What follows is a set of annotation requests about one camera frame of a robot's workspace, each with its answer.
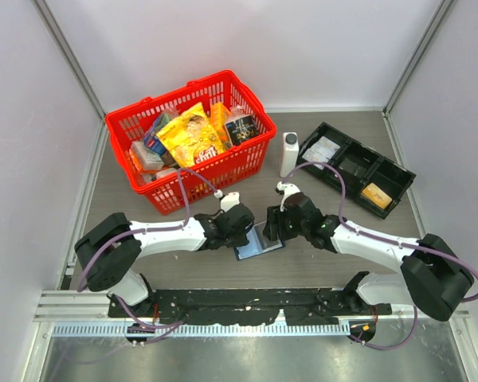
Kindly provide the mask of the blue leather card holder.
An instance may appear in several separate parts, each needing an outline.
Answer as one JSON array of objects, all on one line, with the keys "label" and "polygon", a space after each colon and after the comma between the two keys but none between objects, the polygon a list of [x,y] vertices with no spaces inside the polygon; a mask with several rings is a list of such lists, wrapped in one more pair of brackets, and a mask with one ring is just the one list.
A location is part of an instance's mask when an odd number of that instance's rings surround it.
[{"label": "blue leather card holder", "polygon": [[263,234],[266,221],[255,224],[247,233],[248,243],[245,246],[234,248],[237,261],[251,259],[252,257],[276,251],[285,247],[281,240],[271,241]]}]

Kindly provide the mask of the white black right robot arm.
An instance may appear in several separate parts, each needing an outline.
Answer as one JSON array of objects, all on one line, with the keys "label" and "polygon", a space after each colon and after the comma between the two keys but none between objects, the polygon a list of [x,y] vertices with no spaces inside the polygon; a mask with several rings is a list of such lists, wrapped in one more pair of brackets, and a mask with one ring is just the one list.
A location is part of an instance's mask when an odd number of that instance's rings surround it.
[{"label": "white black right robot arm", "polygon": [[354,255],[396,271],[400,296],[427,316],[445,322],[474,284],[471,271],[439,237],[400,238],[366,229],[344,217],[324,215],[304,193],[267,208],[263,235],[287,241],[302,236],[314,248]]}]

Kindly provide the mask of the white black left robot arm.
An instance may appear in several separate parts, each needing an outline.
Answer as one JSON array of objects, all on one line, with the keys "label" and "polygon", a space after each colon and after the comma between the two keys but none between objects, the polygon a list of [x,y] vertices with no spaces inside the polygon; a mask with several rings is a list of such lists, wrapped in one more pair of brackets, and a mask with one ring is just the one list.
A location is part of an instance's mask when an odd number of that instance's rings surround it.
[{"label": "white black left robot arm", "polygon": [[155,294],[147,280],[131,269],[137,259],[170,251],[243,247],[249,243],[253,223],[254,215],[242,203],[214,215],[154,224],[113,213],[76,242],[84,286],[92,292],[111,292],[112,301],[126,315],[146,317],[154,308]]}]

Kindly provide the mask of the white cards in tray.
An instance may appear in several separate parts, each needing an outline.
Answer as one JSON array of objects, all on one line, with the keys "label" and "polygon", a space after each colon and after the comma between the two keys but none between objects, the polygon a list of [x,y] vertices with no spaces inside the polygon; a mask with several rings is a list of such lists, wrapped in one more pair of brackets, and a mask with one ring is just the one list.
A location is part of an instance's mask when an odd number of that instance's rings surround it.
[{"label": "white cards in tray", "polygon": [[328,163],[334,154],[340,149],[340,145],[322,136],[312,146],[306,149],[302,159],[307,162]]}]

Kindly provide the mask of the black cards in tray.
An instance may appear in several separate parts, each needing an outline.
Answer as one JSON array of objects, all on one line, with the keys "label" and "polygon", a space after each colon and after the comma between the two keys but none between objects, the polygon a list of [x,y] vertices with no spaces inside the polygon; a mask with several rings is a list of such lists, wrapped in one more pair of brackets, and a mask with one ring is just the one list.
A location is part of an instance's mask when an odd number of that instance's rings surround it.
[{"label": "black cards in tray", "polygon": [[368,167],[362,162],[355,162],[352,159],[345,158],[339,164],[339,172],[344,178],[361,179],[367,172]]}]

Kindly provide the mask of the gold card in tray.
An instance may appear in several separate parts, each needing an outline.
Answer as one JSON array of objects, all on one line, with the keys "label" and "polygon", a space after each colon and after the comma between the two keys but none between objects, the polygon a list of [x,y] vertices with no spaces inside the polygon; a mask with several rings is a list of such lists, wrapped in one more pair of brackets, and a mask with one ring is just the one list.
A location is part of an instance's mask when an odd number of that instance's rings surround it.
[{"label": "gold card in tray", "polygon": [[379,188],[375,183],[370,183],[367,185],[362,190],[361,194],[380,209],[386,209],[393,201],[393,198]]}]

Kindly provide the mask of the red plastic shopping basket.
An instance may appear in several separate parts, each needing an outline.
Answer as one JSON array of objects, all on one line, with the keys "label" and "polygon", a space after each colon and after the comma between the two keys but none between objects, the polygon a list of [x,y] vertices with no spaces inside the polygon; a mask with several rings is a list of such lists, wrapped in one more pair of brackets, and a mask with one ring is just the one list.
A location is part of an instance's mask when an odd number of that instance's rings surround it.
[{"label": "red plastic shopping basket", "polygon": [[[231,135],[232,146],[225,147],[212,126],[211,111],[217,106],[239,110],[252,118],[256,133],[237,130]],[[133,153],[134,142],[141,142],[155,120],[165,111],[176,110],[177,116],[161,130],[161,142],[184,173],[179,183],[173,174],[147,181],[139,156]],[[264,161],[276,125],[260,100],[234,72],[223,70],[155,98],[106,115],[112,149],[123,168],[131,188],[146,197],[163,215],[181,209],[183,198],[197,201],[218,189],[232,185],[257,173]]]}]

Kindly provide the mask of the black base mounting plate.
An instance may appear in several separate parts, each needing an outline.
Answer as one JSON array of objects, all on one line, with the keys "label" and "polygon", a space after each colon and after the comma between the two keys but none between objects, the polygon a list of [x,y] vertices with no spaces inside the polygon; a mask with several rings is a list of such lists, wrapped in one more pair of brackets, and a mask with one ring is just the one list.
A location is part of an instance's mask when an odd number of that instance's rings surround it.
[{"label": "black base mounting plate", "polygon": [[371,306],[351,290],[193,289],[157,290],[130,311],[162,325],[271,325],[283,313],[288,325],[336,324],[339,317],[390,315],[391,305]]}]

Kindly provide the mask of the black compartment tray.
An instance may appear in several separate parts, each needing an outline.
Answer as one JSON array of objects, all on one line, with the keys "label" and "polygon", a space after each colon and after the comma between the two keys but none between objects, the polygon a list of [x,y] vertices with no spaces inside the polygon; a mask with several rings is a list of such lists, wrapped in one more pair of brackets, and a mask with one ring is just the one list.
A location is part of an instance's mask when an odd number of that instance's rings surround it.
[{"label": "black compartment tray", "polygon": [[321,181],[340,189],[334,172],[339,172],[346,186],[346,196],[373,214],[385,219],[399,204],[413,184],[416,174],[399,166],[358,140],[321,123],[300,144],[297,162],[312,162],[304,170]]}]

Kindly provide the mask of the white sponge pack lower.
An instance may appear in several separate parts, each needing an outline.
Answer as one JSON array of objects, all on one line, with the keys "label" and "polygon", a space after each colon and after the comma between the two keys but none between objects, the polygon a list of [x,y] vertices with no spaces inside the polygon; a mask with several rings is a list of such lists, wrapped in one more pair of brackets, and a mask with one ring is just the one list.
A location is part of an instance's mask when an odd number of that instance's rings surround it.
[{"label": "white sponge pack lower", "polygon": [[142,178],[143,180],[148,184],[153,181],[157,181],[162,179],[163,177],[166,177],[168,175],[171,175],[173,173],[176,173],[177,170],[175,168],[169,167],[160,171],[156,171],[154,173],[143,173]]}]

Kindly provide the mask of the white sponge pack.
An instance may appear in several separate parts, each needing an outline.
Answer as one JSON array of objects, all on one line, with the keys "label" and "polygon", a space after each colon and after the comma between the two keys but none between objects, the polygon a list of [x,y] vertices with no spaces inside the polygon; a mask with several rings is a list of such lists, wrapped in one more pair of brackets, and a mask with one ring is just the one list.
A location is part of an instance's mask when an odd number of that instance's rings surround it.
[{"label": "white sponge pack", "polygon": [[169,167],[160,171],[156,171],[154,173],[143,173],[142,178],[143,180],[148,184],[153,181],[157,181],[162,179],[163,177],[166,177],[168,175],[171,175],[173,173],[176,173],[177,170],[175,168]]},{"label": "white sponge pack", "polygon": [[163,160],[160,156],[147,149],[142,141],[134,141],[131,144],[130,151],[135,158],[135,165],[139,171],[160,171],[164,166]]}]

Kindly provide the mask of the yellow Lays chips bag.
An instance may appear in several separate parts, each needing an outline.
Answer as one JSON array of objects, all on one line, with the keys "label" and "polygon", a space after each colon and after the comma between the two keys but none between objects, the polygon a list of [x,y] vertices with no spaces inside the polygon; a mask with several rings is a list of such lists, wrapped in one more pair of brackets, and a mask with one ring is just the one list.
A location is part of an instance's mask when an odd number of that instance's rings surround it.
[{"label": "yellow Lays chips bag", "polygon": [[180,167],[192,167],[226,152],[201,102],[172,119],[157,134]]}]

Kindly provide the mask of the black wrapped roll package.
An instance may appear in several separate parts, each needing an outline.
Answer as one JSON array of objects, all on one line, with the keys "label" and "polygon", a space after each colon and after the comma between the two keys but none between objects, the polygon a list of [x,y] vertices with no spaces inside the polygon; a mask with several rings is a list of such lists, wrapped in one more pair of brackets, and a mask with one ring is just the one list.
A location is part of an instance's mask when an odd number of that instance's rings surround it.
[{"label": "black wrapped roll package", "polygon": [[230,115],[225,121],[225,129],[234,146],[240,146],[243,142],[260,135],[253,116],[247,114],[241,106],[230,109]]}]

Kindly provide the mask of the white sponge pack upper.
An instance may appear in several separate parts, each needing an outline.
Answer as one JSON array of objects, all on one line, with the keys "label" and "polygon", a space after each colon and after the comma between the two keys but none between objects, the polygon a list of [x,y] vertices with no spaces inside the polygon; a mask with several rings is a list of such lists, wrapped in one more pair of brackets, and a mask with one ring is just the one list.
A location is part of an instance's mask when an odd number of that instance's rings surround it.
[{"label": "white sponge pack upper", "polygon": [[160,171],[164,166],[163,160],[160,156],[147,149],[142,141],[134,141],[131,144],[130,151],[135,158],[135,165],[139,171]]}]

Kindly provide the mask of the orange snack box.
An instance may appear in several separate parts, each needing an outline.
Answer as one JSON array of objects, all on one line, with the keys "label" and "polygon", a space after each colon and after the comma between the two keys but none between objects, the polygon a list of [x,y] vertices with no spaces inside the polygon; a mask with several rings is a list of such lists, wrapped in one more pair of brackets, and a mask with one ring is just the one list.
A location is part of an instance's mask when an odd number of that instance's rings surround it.
[{"label": "orange snack box", "polygon": [[222,103],[214,103],[210,108],[210,122],[217,132],[223,145],[229,149],[232,143],[229,138],[229,133],[225,127],[226,120],[230,117],[229,109]]}]

